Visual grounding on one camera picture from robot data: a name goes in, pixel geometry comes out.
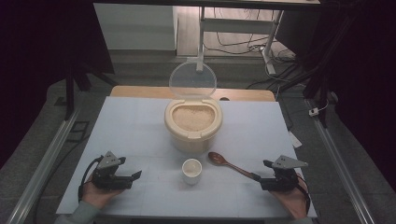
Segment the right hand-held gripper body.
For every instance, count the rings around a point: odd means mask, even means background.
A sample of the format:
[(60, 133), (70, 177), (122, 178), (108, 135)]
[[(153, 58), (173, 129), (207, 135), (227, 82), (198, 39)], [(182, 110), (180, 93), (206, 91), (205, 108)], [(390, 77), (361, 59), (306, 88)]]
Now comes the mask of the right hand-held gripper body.
[(295, 169), (308, 165), (305, 161), (298, 161), (284, 155), (281, 155), (276, 161), (264, 160), (263, 164), (266, 167), (272, 168), (275, 172), (274, 178), (264, 178), (262, 180), (272, 181), (274, 183), (273, 189), (268, 191), (293, 190), (299, 183)]

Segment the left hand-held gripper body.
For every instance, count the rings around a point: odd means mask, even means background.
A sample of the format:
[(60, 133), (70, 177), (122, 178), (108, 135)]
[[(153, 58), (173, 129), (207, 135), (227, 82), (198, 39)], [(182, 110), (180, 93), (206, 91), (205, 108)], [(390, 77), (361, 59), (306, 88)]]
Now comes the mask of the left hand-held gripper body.
[(118, 158), (111, 151), (99, 161), (92, 174), (92, 183), (99, 189), (125, 189), (126, 181), (133, 181), (130, 176), (116, 176), (118, 168), (126, 161), (125, 157)]

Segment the brown wooden spoon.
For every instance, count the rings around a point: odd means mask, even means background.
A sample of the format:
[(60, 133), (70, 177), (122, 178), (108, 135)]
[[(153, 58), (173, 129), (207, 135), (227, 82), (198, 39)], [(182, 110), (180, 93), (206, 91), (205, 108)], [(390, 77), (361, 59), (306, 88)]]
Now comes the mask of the brown wooden spoon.
[(231, 168), (234, 169), (236, 172), (238, 172), (238, 173), (240, 173), (240, 174), (242, 174), (242, 175), (244, 175), (244, 176), (246, 176), (246, 177), (248, 177), (248, 178), (250, 178), (250, 179), (253, 179), (253, 178), (254, 178), (253, 173), (250, 173), (250, 172), (248, 172), (248, 171), (245, 171), (245, 170), (243, 170), (242, 168), (239, 168), (239, 167), (237, 167), (237, 166), (235, 166), (235, 165), (229, 163), (222, 155), (220, 155), (220, 154), (217, 153), (217, 152), (209, 152), (209, 153), (208, 153), (208, 158), (209, 158), (209, 160), (210, 160), (212, 163), (214, 163), (214, 164), (216, 164), (216, 165), (223, 165), (223, 166), (231, 167)]

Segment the small white cup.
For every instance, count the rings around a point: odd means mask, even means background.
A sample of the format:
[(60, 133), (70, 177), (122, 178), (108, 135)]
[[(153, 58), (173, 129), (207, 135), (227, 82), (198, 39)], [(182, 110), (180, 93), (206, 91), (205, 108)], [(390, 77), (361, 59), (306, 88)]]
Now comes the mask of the small white cup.
[(200, 181), (203, 171), (202, 164), (196, 159), (187, 159), (182, 167), (183, 180), (188, 185), (195, 185)]

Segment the cream rice container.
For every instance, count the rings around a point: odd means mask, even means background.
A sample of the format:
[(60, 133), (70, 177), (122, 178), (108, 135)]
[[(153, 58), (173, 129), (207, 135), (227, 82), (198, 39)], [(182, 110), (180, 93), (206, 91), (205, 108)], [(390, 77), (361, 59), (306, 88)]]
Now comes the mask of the cream rice container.
[[(174, 110), (183, 105), (208, 106), (215, 112), (213, 123), (197, 132), (186, 131), (179, 128), (172, 117)], [(168, 132), (173, 137), (175, 147), (188, 153), (204, 153), (211, 148), (217, 132), (219, 131), (223, 121), (223, 113), (219, 103), (214, 99), (189, 99), (189, 100), (173, 100), (164, 111), (164, 124)]]

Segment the uncooked rice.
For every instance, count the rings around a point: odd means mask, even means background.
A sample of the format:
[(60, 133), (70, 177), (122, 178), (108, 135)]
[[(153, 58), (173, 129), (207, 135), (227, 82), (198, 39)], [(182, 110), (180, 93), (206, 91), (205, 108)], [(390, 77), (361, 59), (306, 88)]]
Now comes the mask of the uncooked rice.
[(215, 112), (208, 106), (183, 105), (174, 110), (172, 117), (179, 128), (197, 132), (213, 123)]

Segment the person's left hand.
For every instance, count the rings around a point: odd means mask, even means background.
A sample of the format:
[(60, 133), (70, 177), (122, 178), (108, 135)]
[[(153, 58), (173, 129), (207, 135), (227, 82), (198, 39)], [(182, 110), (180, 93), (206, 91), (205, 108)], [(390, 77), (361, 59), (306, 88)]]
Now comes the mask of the person's left hand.
[(98, 209), (103, 209), (115, 196), (123, 193), (123, 189), (106, 190), (97, 188), (91, 180), (83, 184), (82, 201)]

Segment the white paper tag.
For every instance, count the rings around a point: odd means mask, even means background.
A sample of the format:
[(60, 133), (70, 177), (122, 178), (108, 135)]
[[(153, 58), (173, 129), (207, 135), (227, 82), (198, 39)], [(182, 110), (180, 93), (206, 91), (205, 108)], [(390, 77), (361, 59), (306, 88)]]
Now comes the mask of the white paper tag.
[(298, 148), (303, 145), (301, 141), (292, 132), (289, 132), (289, 135), (290, 135), (290, 141), (294, 148)]

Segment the white table sheet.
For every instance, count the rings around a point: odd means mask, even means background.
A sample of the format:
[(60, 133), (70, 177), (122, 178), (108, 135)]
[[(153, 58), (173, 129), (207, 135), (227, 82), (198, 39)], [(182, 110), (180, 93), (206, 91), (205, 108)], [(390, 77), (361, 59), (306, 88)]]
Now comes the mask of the white table sheet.
[[(100, 111), (78, 166), (60, 205), (60, 214), (78, 206), (78, 186), (89, 163), (112, 151), (125, 158), (118, 175), (141, 174), (130, 189), (116, 196), (104, 209), (106, 216), (248, 218), (286, 217), (278, 200), (260, 184), (197, 155), (203, 165), (200, 181), (187, 185), (182, 163), (189, 154), (177, 150), (164, 125), (165, 99), (108, 97)], [(228, 101), (220, 104), (223, 122), (213, 151), (227, 161), (262, 177), (272, 169), (264, 161), (294, 157), (281, 109), (276, 102)]]

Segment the black tripod stand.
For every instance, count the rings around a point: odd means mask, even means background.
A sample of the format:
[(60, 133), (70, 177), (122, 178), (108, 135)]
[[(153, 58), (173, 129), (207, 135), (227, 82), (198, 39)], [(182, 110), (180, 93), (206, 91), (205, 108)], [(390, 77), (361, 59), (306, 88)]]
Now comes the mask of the black tripod stand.
[(89, 91), (92, 84), (88, 78), (88, 74), (98, 77), (111, 87), (118, 86), (119, 83), (108, 77), (105, 73), (93, 68), (87, 63), (77, 63), (72, 65), (65, 78), (66, 84), (66, 113), (65, 120), (69, 120), (75, 111), (75, 92), (74, 86), (77, 85), (81, 91)]

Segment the black metal stand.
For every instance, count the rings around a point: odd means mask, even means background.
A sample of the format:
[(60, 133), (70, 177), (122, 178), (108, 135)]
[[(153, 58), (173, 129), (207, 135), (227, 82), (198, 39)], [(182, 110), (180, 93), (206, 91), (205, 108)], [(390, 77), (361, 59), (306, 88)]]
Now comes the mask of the black metal stand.
[(331, 60), (335, 58), (334, 53), (346, 36), (351, 24), (355, 20), (355, 16), (344, 12), (340, 16), (337, 16), (336, 19), (338, 21), (332, 21), (326, 25), (326, 28), (331, 28), (330, 34), (322, 39), (318, 47), (311, 53), (308, 53), (304, 58), (304, 62), (306, 63), (314, 60), (312, 68), (304, 70), (301, 75), (280, 88), (282, 91), (285, 91), (300, 82), (308, 80), (307, 86), (303, 90), (303, 96), (305, 99), (313, 99), (319, 93), (318, 102), (321, 110), (318, 112), (318, 120), (324, 128), (327, 127), (326, 108)]

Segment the dark curtain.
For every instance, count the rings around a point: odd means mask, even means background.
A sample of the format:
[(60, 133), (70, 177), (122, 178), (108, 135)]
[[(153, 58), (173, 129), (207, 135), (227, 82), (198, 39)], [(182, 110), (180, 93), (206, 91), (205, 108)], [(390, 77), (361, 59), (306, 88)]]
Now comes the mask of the dark curtain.
[(396, 0), (320, 2), (284, 12), (276, 38), (316, 71), (304, 96), (336, 94), (336, 113), (396, 190)]
[(72, 75), (114, 72), (93, 0), (0, 0), (0, 168)]

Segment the white panel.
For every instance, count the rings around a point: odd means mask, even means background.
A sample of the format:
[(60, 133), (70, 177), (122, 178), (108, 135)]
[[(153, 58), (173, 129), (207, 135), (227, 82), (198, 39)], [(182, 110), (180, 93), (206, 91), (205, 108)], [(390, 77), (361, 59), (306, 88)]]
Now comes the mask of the white panel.
[(177, 49), (175, 7), (95, 3), (94, 9), (109, 49)]

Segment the black floor frame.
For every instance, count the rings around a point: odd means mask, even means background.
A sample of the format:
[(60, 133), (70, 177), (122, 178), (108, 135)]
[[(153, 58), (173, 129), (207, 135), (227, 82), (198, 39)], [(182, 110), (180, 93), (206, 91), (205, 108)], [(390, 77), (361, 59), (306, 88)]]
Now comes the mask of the black floor frame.
[(72, 129), (70, 130), (66, 141), (72, 143), (81, 142), (88, 131), (88, 127), (89, 127), (88, 121), (76, 121), (73, 124)]

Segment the aluminium rail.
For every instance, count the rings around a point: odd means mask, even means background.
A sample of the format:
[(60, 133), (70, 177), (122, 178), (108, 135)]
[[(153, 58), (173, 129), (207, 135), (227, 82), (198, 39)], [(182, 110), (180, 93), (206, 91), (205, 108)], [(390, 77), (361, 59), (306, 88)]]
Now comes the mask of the aluminium rail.
[(11, 215), (6, 221), (6, 224), (23, 224), (24, 220), (27, 218), (40, 190), (43, 189), (44, 183), (50, 174), (51, 167), (55, 163), (79, 112), (80, 108), (75, 108), (75, 111), (71, 113), (69, 119), (61, 123), (60, 128), (52, 138), (46, 153), (35, 169), (32, 178), (24, 189)]
[(325, 128), (318, 118), (313, 118), (313, 121), (332, 162), (332, 168), (343, 187), (343, 194), (339, 197), (337, 207), (334, 207), (333, 211), (340, 212), (342, 208), (348, 208), (354, 212), (359, 224), (376, 224), (375, 217), (355, 183), (352, 173), (347, 168), (347, 163), (335, 144), (330, 130)]

